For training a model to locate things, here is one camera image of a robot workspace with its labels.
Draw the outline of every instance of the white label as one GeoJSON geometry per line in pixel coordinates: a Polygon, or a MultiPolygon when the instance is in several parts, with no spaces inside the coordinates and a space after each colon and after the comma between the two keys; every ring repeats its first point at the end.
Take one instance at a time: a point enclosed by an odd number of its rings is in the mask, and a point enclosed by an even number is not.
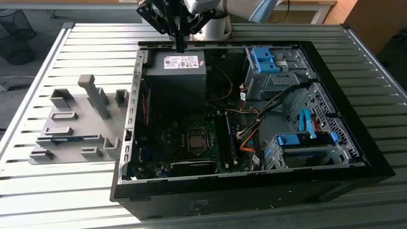
{"type": "Polygon", "coordinates": [[[55,142],[67,142],[68,141],[68,139],[65,139],[65,138],[59,138],[59,139],[52,139],[55,142]]]}
{"type": "Polygon", "coordinates": [[[197,56],[167,56],[164,69],[199,68],[197,56]]]}
{"type": "Polygon", "coordinates": [[[246,93],[240,92],[240,99],[246,101],[246,93]]]}
{"type": "Polygon", "coordinates": [[[137,3],[137,0],[119,0],[120,3],[137,3]]]}
{"type": "Polygon", "coordinates": [[[276,61],[275,62],[279,66],[288,66],[286,61],[276,61]]]}
{"type": "Polygon", "coordinates": [[[260,159],[258,158],[256,155],[254,155],[252,160],[256,163],[256,165],[259,166],[260,165],[260,159]]]}

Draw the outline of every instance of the sticker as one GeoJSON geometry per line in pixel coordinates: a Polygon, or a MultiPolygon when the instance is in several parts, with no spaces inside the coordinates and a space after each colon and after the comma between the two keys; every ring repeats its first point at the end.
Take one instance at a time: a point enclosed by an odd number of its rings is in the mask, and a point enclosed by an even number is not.
{"type": "Polygon", "coordinates": [[[208,205],[209,205],[208,199],[189,201],[191,210],[195,210],[195,211],[205,209],[208,205]]]}
{"type": "Polygon", "coordinates": [[[167,56],[164,69],[199,68],[197,56],[167,56]]]}
{"type": "Polygon", "coordinates": [[[69,141],[68,139],[65,138],[57,138],[57,139],[52,139],[55,142],[67,142],[69,141]]]}
{"type": "Polygon", "coordinates": [[[240,99],[246,101],[246,93],[240,92],[240,99]]]}
{"type": "Polygon", "coordinates": [[[286,61],[276,61],[275,62],[279,66],[288,66],[286,61]]]}
{"type": "Polygon", "coordinates": [[[252,160],[256,163],[256,165],[259,166],[260,165],[260,159],[258,158],[256,155],[254,155],[252,160]]]}

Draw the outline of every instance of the slotted aluminum table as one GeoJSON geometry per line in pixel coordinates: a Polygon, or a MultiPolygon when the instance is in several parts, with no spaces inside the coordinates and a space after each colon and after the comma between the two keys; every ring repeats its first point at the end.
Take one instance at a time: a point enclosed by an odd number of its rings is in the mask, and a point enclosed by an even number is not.
{"type": "Polygon", "coordinates": [[[352,31],[336,25],[278,24],[235,24],[232,29],[235,40],[314,42],[396,176],[324,204],[140,222],[108,200],[113,162],[43,166],[27,162],[53,89],[84,94],[76,85],[80,74],[93,74],[105,93],[129,89],[137,41],[167,40],[143,24],[76,24],[65,26],[56,38],[0,143],[0,227],[407,227],[407,96],[352,31]]]}

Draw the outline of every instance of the ram slot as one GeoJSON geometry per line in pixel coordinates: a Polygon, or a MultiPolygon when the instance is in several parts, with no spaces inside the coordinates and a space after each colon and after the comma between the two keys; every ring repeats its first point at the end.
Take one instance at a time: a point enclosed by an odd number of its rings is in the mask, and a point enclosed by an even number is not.
{"type": "Polygon", "coordinates": [[[215,115],[215,130],[216,130],[216,139],[217,139],[221,165],[224,168],[229,168],[231,163],[228,157],[228,152],[229,152],[228,125],[227,125],[225,117],[220,113],[215,115]]]}
{"type": "Polygon", "coordinates": [[[228,159],[231,164],[235,166],[238,165],[238,156],[236,156],[236,145],[235,145],[235,137],[231,130],[231,120],[228,113],[224,113],[224,117],[227,120],[227,128],[228,128],[228,143],[229,143],[229,150],[228,150],[228,159]]]}

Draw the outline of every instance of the power supply label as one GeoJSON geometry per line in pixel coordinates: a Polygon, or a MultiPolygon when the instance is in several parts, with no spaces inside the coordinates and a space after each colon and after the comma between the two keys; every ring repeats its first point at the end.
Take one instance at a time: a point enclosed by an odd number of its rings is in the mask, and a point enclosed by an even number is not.
{"type": "Polygon", "coordinates": [[[164,69],[199,68],[197,56],[167,56],[164,69]]]}

